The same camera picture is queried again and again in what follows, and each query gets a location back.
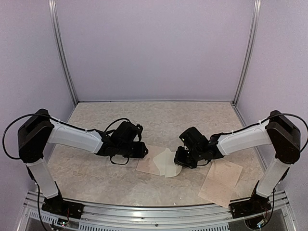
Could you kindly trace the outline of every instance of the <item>metal vent grille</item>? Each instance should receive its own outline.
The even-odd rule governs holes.
[[[201,229],[189,230],[189,231],[230,231],[230,230],[229,230],[229,225],[225,224],[225,225],[219,225],[215,227],[201,228]]]
[[[111,228],[111,227],[102,227],[102,226],[96,226],[91,225],[87,223],[79,223],[79,230],[82,231],[131,231],[132,229],[117,229],[117,228]],[[228,223],[220,224],[216,226],[204,226],[200,227],[198,229],[188,230],[188,229],[176,229],[177,231],[230,231]]]
[[[57,221],[58,221],[58,218],[53,217],[53,216],[46,216],[44,214],[42,214],[41,216],[42,216],[42,220],[44,222],[46,222],[46,223],[49,223],[49,224],[52,224],[52,222],[54,222],[54,224],[56,224]],[[39,219],[39,214],[38,214],[38,212],[31,211],[30,212],[30,217],[38,220]]]

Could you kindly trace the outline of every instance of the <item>beige napkin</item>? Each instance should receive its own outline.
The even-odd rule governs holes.
[[[182,166],[174,163],[175,152],[168,148],[147,145],[149,153],[140,159],[136,170],[146,172],[158,176],[165,176],[165,178],[177,176]]]
[[[227,160],[213,161],[198,196],[228,208],[242,169],[242,166]]]

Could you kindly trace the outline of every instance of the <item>black cable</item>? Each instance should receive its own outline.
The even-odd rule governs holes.
[[[55,122],[57,122],[57,123],[67,125],[67,126],[69,126],[69,127],[71,127],[71,128],[75,128],[75,129],[78,129],[78,130],[81,130],[81,131],[94,131],[94,130],[95,130],[95,129],[86,130],[86,129],[84,129],[84,128],[79,128],[79,127],[76,127],[76,126],[74,126],[74,125],[71,125],[71,124],[65,123],[65,122],[63,122],[63,121],[57,120],[57,119],[51,117],[50,115],[36,114],[36,113],[23,115],[23,116],[18,117],[17,119],[15,119],[13,122],[11,122],[11,123],[6,127],[6,129],[4,130],[4,133],[3,133],[3,136],[2,136],[2,147],[3,147],[4,153],[5,153],[9,158],[11,158],[11,159],[13,159],[13,160],[20,160],[20,158],[19,158],[19,157],[13,157],[13,156],[9,155],[8,152],[6,151],[5,143],[4,143],[5,135],[6,135],[7,131],[9,130],[9,128],[10,128],[13,124],[15,124],[17,121],[19,121],[19,120],[21,120],[21,119],[23,119],[23,118],[30,117],[30,116],[42,116],[42,117],[51,119],[51,120],[53,120],[53,121],[55,121]]]
[[[266,226],[266,225],[269,223],[271,217],[273,216],[274,205],[275,205],[275,192],[276,192],[276,190],[275,190],[275,188],[274,188],[274,189],[273,189],[273,205],[272,205],[272,208],[271,208],[271,213],[270,213],[269,219],[266,221],[266,223],[265,223],[263,226],[261,226],[261,228],[263,228],[264,226]]]
[[[308,125],[307,125],[306,121],[305,121],[303,118],[301,118],[301,117],[299,117],[299,116],[297,116],[297,115],[294,115],[294,114],[290,114],[290,113],[281,113],[281,114],[277,114],[277,115],[271,115],[271,116],[267,117],[266,119],[263,119],[260,123],[262,124],[262,123],[264,123],[265,121],[268,121],[268,120],[270,120],[270,119],[272,119],[272,118],[274,118],[274,117],[278,117],[278,116],[282,116],[282,115],[283,115],[283,116],[286,115],[286,116],[295,117],[295,118],[301,120],[301,121],[305,124],[306,129],[307,129],[307,140],[306,140],[304,146],[302,147],[302,149],[300,150],[300,152],[302,152],[302,151],[306,148],[306,146],[307,146],[307,144],[308,144]],[[250,128],[250,127],[252,127],[252,126],[259,125],[260,123],[254,123],[254,124],[248,125],[247,127],[241,128],[241,129],[236,130],[236,131],[233,131],[233,132],[222,132],[222,133],[213,134],[212,136],[215,136],[215,135],[231,135],[231,134],[234,134],[234,133],[243,131],[243,130],[245,130],[245,129],[247,129],[247,128]]]
[[[40,208],[39,208],[39,194],[40,194],[40,188],[39,188],[39,185],[38,185],[38,184],[37,184],[37,186],[38,186],[38,213],[39,213],[38,216],[39,216],[40,223],[42,224],[44,230],[47,231],[47,229],[46,229],[46,227],[45,227],[45,225],[44,225],[44,223],[43,223],[42,216],[41,216],[41,214],[40,214]]]
[[[208,160],[206,164],[204,164],[204,165],[197,165],[197,166],[206,166],[206,165],[208,165],[210,162],[211,162],[211,161]]]
[[[297,115],[294,115],[294,114],[290,114],[290,113],[281,113],[281,114],[278,114],[278,115],[269,116],[269,117],[267,117],[266,119],[262,120],[261,123],[264,123],[265,121],[267,121],[267,120],[269,120],[269,119],[272,119],[272,118],[278,117],[278,116],[282,116],[282,115],[283,115],[283,116],[286,115],[286,116],[295,117],[295,118],[301,120],[301,121],[305,124],[306,129],[307,129],[307,133],[308,133],[308,125],[307,125],[306,121],[305,121],[303,118],[301,118],[301,117],[299,117],[299,116],[297,116]],[[304,146],[302,147],[302,149],[300,150],[300,152],[302,152],[302,151],[306,148],[307,144],[308,144],[308,136],[307,136],[306,143],[304,144]]]
[[[109,130],[109,131],[106,131],[106,134],[107,135],[110,135],[111,133],[113,133],[115,131],[115,129],[112,129],[112,130]]]
[[[13,159],[13,160],[20,160],[19,157],[13,157],[13,156],[9,155],[8,152],[6,151],[4,139],[5,139],[5,135],[6,135],[7,131],[8,131],[9,128],[10,128],[14,123],[16,123],[17,121],[19,121],[19,120],[21,120],[21,119],[23,119],[23,118],[26,118],[26,117],[29,117],[29,116],[35,116],[35,115],[36,115],[36,116],[46,117],[46,118],[48,118],[48,119],[53,119],[53,118],[50,117],[50,115],[35,114],[35,113],[34,113],[34,114],[27,114],[27,115],[23,115],[23,116],[21,116],[21,117],[15,119],[13,122],[11,122],[11,123],[7,126],[6,129],[4,130],[4,133],[3,133],[3,136],[2,136],[2,147],[3,147],[4,153],[5,153],[9,158],[11,158],[11,159]]]
[[[109,124],[109,125],[106,127],[106,129],[105,129],[104,132],[106,132],[113,124],[115,124],[116,122],[118,122],[118,121],[120,121],[120,120],[127,120],[128,122],[131,123],[131,121],[130,121],[129,119],[127,119],[127,118],[116,119],[114,122],[112,122],[111,124]]]
[[[114,164],[114,165],[127,165],[127,163],[129,162],[129,157],[127,157],[127,161],[126,161],[125,164],[119,164],[119,163],[113,162],[113,161],[112,161],[112,157],[113,157],[113,156],[110,157],[110,162],[111,162],[112,164]]]

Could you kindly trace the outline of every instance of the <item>aluminum frame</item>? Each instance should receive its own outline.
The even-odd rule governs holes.
[[[72,81],[70,72],[68,70],[68,65],[67,65],[63,43],[61,39],[60,26],[59,26],[59,20],[58,20],[57,7],[56,7],[55,0],[49,0],[49,10],[50,10],[50,15],[51,15],[51,23],[53,27],[54,37],[55,37],[56,45],[58,48],[59,58],[61,61],[63,72],[64,72],[64,77],[65,77],[65,80],[66,80],[66,83],[69,89],[71,99],[73,101],[74,106],[76,107],[79,101],[78,101],[77,94],[74,88],[74,83]]]
[[[244,58],[244,64],[241,70],[241,76],[240,76],[240,80],[239,83],[237,85],[237,89],[235,92],[235,96],[233,99],[233,103],[236,106],[242,90],[243,90],[243,86],[244,86],[244,82],[247,76],[247,71],[249,68],[249,63],[251,60],[251,56],[252,56],[252,51],[254,48],[254,43],[256,40],[256,34],[257,34],[257,26],[258,26],[258,22],[259,22],[259,16],[260,16],[260,10],[261,10],[261,0],[255,0],[255,6],[254,6],[254,12],[253,12],[253,18],[252,18],[252,22],[251,22],[251,27],[250,27],[250,34],[249,34],[249,40],[248,40],[248,46],[246,49],[246,54],[245,54],[245,58]]]
[[[18,226],[18,231],[26,230],[29,218],[39,220],[37,210],[38,195],[29,191],[23,206],[23,215]],[[40,195],[40,206],[44,200]],[[233,219],[229,209],[222,208],[215,204],[190,205],[175,207],[136,207],[124,205],[106,205],[90,203],[77,200],[70,200],[83,203],[84,213],[81,220],[70,219],[72,227],[70,230],[147,230],[147,231],[183,231],[183,230],[211,230],[211,227],[228,227],[228,223],[244,218]],[[285,214],[284,220],[289,231],[296,231],[296,224],[293,221],[293,213],[284,191],[275,193],[274,210],[282,209]],[[41,211],[44,222],[51,224],[61,216]]]
[[[230,100],[81,100],[79,103],[109,103],[109,102],[210,102],[210,103],[231,103]]]

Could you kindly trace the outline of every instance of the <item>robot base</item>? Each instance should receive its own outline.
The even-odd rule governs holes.
[[[233,218],[242,218],[258,213],[263,213],[266,211],[266,209],[268,211],[271,210],[269,198],[265,198],[256,194],[257,185],[258,183],[256,184],[249,200],[230,204]]]
[[[50,199],[45,198],[42,210],[66,218],[81,219],[83,207],[84,205],[81,203],[65,201],[59,190],[59,194],[57,196]]]

